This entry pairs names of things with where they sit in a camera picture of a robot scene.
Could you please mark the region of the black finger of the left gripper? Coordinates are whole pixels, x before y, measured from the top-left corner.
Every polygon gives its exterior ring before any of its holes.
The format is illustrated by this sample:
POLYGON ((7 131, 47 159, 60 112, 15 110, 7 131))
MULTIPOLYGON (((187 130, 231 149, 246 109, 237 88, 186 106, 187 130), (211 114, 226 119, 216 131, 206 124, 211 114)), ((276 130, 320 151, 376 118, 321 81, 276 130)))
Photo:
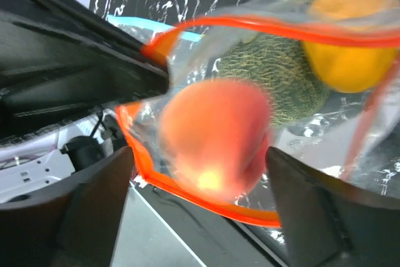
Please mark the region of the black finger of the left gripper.
POLYGON ((1 134, 36 136, 168 90, 165 61, 75 0, 1 0, 1 134))

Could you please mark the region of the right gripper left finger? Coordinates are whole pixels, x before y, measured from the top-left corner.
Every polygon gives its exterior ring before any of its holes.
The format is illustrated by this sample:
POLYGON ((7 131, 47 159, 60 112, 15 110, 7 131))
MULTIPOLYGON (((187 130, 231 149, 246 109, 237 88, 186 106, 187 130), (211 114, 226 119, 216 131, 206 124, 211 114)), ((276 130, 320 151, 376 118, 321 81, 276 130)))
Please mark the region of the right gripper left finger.
POLYGON ((1 204, 1 266, 110 266, 133 152, 123 147, 90 167, 1 204))

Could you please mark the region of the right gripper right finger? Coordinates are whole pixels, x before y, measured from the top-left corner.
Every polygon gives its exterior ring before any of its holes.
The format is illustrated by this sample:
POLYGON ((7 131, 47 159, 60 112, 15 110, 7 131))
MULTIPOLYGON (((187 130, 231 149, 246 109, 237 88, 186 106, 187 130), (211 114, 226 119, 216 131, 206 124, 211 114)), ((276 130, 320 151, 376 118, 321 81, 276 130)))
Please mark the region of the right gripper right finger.
POLYGON ((267 170, 290 266, 399 266, 399 200, 270 147, 267 170))

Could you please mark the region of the peach fruit toy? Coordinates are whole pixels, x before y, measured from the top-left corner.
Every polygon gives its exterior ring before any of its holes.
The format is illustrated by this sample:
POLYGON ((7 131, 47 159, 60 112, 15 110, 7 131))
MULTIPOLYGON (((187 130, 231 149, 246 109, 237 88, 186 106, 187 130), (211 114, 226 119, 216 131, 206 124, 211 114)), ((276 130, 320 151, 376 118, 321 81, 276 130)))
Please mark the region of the peach fruit toy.
POLYGON ((250 81, 204 80, 164 107, 159 139, 173 176, 218 202, 247 193, 266 170, 270 120, 266 93, 250 81))

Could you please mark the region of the red zip clear bag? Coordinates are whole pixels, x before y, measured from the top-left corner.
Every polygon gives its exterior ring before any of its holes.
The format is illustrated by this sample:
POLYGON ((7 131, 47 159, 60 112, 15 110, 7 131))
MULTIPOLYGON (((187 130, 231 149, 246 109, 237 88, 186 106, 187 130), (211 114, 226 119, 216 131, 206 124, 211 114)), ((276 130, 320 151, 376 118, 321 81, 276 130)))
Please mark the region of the red zip clear bag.
POLYGON ((250 0, 157 34, 163 96, 119 106, 149 184, 243 223, 278 227, 258 201, 275 149, 312 166, 355 165, 399 119, 399 0, 250 0))

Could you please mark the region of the green netted melon toy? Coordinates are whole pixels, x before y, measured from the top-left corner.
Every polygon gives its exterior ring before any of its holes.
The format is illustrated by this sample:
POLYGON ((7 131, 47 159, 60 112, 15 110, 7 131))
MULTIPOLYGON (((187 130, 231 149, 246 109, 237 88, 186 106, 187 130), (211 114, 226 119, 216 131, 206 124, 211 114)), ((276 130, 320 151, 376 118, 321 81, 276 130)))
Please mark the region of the green netted melon toy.
POLYGON ((271 124, 280 126, 315 114, 331 90, 314 74, 302 43, 259 33, 229 48, 217 64, 219 77, 254 81, 271 99, 271 124))

